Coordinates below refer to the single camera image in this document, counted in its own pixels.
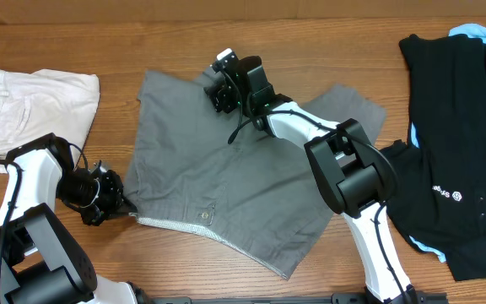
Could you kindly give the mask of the grey shorts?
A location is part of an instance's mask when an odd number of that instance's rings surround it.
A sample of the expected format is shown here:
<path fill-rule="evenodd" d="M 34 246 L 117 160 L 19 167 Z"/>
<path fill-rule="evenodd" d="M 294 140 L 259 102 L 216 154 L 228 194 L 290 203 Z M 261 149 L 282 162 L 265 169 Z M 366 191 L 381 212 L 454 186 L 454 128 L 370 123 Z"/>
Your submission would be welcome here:
<path fill-rule="evenodd" d="M 139 224 L 211 238 L 288 279 L 332 218 L 305 151 L 252 127 L 229 136 L 236 113 L 193 81 L 148 71 L 124 182 Z"/>

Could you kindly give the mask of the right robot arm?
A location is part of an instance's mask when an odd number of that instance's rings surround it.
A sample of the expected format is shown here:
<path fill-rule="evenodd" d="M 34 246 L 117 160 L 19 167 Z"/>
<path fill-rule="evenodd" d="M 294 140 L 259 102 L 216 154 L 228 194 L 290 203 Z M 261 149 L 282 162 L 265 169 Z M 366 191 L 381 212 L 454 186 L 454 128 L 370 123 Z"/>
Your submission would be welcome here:
<path fill-rule="evenodd" d="M 205 88 L 217 112 L 240 110 L 237 129 L 289 141 L 305 151 L 319 193 L 348 224 L 364 266 L 368 303 L 415 303 L 418 296 L 404 272 L 386 219 L 387 201 L 397 192 L 397 173 L 353 118 L 319 118 L 275 92 L 259 56 L 238 58 L 231 49 L 211 65 L 222 81 Z"/>

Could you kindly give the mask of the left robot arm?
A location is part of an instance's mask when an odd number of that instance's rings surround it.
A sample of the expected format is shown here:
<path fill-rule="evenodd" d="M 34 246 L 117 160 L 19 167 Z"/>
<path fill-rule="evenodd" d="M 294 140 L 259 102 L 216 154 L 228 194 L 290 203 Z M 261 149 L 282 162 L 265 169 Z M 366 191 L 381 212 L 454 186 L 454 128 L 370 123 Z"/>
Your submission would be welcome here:
<path fill-rule="evenodd" d="M 95 272 L 54 213 L 61 200 L 86 225 L 135 214 L 121 178 L 98 163 L 75 165 L 66 139 L 48 133 L 10 150 L 0 208 L 0 303 L 147 303 L 144 290 Z"/>

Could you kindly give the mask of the folded beige shorts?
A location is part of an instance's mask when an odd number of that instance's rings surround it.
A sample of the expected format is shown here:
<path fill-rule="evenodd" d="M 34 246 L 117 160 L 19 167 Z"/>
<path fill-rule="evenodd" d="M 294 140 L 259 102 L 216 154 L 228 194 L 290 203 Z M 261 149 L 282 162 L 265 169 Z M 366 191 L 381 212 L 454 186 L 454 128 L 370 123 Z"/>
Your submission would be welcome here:
<path fill-rule="evenodd" d="M 83 148 L 99 103 L 95 74 L 0 69 L 0 159 L 48 133 Z M 0 166 L 0 173 L 6 172 Z"/>

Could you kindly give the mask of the black polo shirt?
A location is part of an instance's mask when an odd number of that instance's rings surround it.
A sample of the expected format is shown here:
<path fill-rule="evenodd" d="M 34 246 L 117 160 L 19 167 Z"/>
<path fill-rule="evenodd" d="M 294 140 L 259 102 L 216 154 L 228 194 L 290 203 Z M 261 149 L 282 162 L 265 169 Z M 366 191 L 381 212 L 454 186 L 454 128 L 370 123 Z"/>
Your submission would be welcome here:
<path fill-rule="evenodd" d="M 445 255 L 455 280 L 486 278 L 486 43 L 465 35 L 399 43 L 415 144 L 384 148 L 400 180 L 387 213 L 413 247 Z"/>

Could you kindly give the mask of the light blue garment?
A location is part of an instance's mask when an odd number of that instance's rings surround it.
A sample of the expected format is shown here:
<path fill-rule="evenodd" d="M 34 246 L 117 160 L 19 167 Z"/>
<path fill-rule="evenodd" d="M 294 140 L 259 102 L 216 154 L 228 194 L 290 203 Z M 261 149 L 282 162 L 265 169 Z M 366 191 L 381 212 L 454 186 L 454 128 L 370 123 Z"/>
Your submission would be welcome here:
<path fill-rule="evenodd" d="M 448 36 L 454 35 L 466 35 L 468 38 L 471 39 L 480 39 L 483 44 L 486 44 L 486 27 L 480 24 L 462 24 L 457 27 L 454 27 L 449 30 Z M 410 242 L 421 252 L 431 252 L 436 255 L 440 263 L 446 262 L 446 255 L 441 252 L 440 250 L 425 245 L 422 242 L 419 242 L 414 237 L 409 237 Z"/>

